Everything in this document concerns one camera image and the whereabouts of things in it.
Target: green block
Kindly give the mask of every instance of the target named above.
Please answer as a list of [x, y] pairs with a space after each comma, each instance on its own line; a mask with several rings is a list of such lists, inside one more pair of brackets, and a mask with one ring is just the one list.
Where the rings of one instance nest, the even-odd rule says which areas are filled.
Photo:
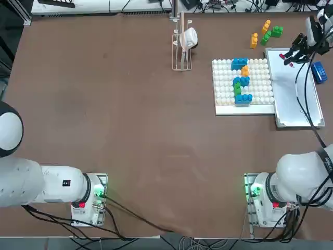
[[266, 35], [264, 35], [264, 37], [262, 38], [260, 44], [261, 45], [266, 45], [266, 43], [268, 42], [269, 38], [271, 37], [272, 33], [271, 31], [267, 31]]
[[234, 93], [235, 93], [235, 96], [236, 95], [240, 95], [241, 94], [241, 88], [239, 87], [234, 87]]
[[237, 82], [234, 86], [234, 89], [240, 89], [240, 82]]
[[283, 27], [275, 26], [272, 30], [272, 36], [275, 38], [279, 38], [283, 33]]

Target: blue object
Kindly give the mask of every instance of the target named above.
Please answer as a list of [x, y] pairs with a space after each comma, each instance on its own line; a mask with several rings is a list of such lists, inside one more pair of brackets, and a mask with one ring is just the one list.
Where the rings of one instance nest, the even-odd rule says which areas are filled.
[[249, 77], [241, 77], [240, 78], [240, 85], [242, 87], [248, 86], [250, 83], [250, 78]]
[[234, 80], [233, 80], [233, 86], [235, 86], [235, 84], [237, 82], [240, 82], [240, 78], [239, 77], [235, 77]]
[[243, 66], [248, 64], [248, 59], [247, 58], [235, 58], [231, 62], [231, 70], [238, 70], [241, 69]]
[[322, 84], [327, 80], [327, 75], [320, 61], [313, 62], [311, 64], [311, 69], [318, 84]]
[[244, 95], [237, 95], [235, 97], [235, 104], [236, 105], [249, 105], [252, 102], [252, 95], [244, 94]]

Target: floor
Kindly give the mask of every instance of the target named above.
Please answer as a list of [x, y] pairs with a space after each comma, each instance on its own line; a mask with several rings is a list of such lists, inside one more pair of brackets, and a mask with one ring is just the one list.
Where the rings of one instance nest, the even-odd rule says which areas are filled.
[[[171, 243], [177, 250], [180, 240], [180, 236], [177, 234], [166, 234], [163, 236], [169, 243]], [[224, 248], [229, 250], [234, 240], [229, 240], [227, 245]], [[99, 242], [88, 245], [87, 247], [91, 250], [107, 250], [115, 249], [119, 246], [125, 244], [120, 240], [104, 240], [100, 246]], [[20, 239], [0, 239], [0, 245], [2, 250], [75, 250], [78, 246], [75, 245], [71, 240], [67, 238], [20, 238]], [[173, 248], [167, 245], [161, 239], [140, 239], [126, 247], [124, 250], [132, 249], [159, 249], [159, 250], [172, 250]], [[288, 244], [282, 243], [260, 243], [260, 244], [250, 244], [245, 242], [238, 242], [233, 250], [326, 250], [333, 249], [333, 242], [316, 242], [316, 241], [303, 241], [303, 240], [294, 240]]]

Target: white holder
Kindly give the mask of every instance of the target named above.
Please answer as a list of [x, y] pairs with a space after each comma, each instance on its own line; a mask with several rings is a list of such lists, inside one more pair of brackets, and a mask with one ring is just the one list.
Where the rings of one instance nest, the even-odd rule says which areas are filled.
[[[185, 44], [184, 12], [181, 12], [180, 19], [178, 15], [178, 17], [174, 18], [172, 21], [176, 23], [176, 29], [173, 30], [174, 34], [172, 35], [172, 70], [192, 70], [191, 49], [188, 48], [188, 46], [185, 48], [182, 48], [181, 46], [181, 44]], [[192, 20], [187, 20], [187, 29], [191, 23]]]

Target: blue box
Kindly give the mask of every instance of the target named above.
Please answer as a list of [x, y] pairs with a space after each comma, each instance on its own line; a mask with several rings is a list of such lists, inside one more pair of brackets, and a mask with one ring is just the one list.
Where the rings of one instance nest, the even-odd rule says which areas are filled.
[[327, 80], [324, 67], [320, 61], [313, 62], [311, 64], [312, 73], [318, 84], [322, 84]]

